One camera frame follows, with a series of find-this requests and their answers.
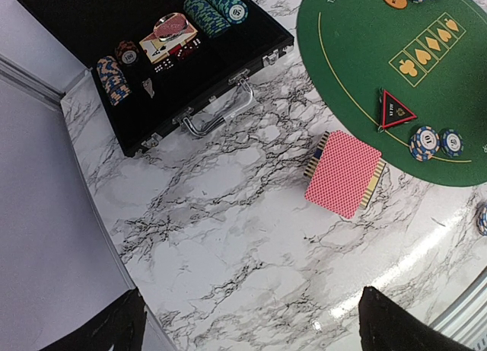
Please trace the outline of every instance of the white marble surface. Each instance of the white marble surface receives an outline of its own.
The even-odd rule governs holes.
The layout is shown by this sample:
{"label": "white marble surface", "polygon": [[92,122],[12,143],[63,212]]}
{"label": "white marble surface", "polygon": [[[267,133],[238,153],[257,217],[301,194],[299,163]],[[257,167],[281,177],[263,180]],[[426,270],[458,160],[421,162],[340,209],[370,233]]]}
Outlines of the white marble surface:
{"label": "white marble surface", "polygon": [[[301,0],[255,1],[295,34]],[[298,51],[251,82],[259,104],[230,125],[200,140],[176,131],[136,159],[91,77],[63,101],[104,224],[175,344],[359,350],[366,285],[433,321],[487,264],[474,224],[487,185],[439,187],[387,165],[368,209],[341,219],[304,200],[307,160],[324,131],[344,128]]]}

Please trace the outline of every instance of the green poker mat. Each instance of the green poker mat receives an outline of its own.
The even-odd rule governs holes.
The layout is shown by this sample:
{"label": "green poker mat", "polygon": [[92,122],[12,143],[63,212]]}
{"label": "green poker mat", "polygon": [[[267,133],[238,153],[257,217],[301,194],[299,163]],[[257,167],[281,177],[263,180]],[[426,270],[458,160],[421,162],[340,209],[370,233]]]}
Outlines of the green poker mat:
{"label": "green poker mat", "polygon": [[[398,10],[384,0],[303,0],[298,44],[332,112],[388,163],[445,186],[487,181],[487,14],[475,2],[408,1]],[[418,119],[377,132],[381,88]],[[421,126],[455,129],[463,154],[416,161],[407,145]]]}

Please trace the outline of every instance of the poker chip case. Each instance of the poker chip case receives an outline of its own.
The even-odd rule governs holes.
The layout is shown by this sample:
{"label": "poker chip case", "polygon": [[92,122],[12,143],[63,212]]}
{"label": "poker chip case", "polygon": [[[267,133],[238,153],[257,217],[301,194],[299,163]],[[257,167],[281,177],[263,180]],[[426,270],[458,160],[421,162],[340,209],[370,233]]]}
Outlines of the poker chip case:
{"label": "poker chip case", "polygon": [[[190,118],[234,88],[238,78],[273,64],[294,45],[293,36],[256,3],[241,0],[248,7],[247,19],[216,38],[200,31],[199,49],[176,68],[157,73],[143,54],[139,68],[123,68],[132,93],[112,106],[97,74],[97,61],[113,56],[122,40],[138,43],[166,14],[184,13],[185,0],[18,1],[91,68],[113,131],[129,157],[147,151],[154,134],[167,136],[179,128],[181,116]],[[145,78],[152,80],[153,98],[142,87]]]}

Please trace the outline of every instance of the briefcase handle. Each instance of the briefcase handle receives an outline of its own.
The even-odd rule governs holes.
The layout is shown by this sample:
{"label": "briefcase handle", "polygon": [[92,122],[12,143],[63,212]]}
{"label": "briefcase handle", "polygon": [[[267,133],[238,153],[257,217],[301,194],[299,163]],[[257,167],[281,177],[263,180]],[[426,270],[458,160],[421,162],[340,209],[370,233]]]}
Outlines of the briefcase handle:
{"label": "briefcase handle", "polygon": [[186,127],[191,134],[197,136],[198,138],[207,136],[219,126],[229,123],[236,116],[246,112],[252,107],[254,102],[254,93],[252,87],[250,87],[247,81],[248,77],[246,76],[246,73],[239,74],[237,78],[232,78],[232,80],[229,81],[231,84],[236,83],[238,86],[236,101],[232,106],[219,112],[211,121],[208,121],[201,128],[198,129],[193,124],[191,117],[193,109],[191,107],[188,107],[184,113],[175,117],[173,119],[173,124],[179,124]]}

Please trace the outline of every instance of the red playing card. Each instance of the red playing card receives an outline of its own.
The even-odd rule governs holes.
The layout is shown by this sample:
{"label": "red playing card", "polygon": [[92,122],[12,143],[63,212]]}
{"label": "red playing card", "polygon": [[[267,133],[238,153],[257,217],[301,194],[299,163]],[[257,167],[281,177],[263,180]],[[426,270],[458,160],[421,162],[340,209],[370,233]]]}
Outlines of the red playing card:
{"label": "red playing card", "polygon": [[382,153],[344,132],[332,132],[305,198],[353,218]]}

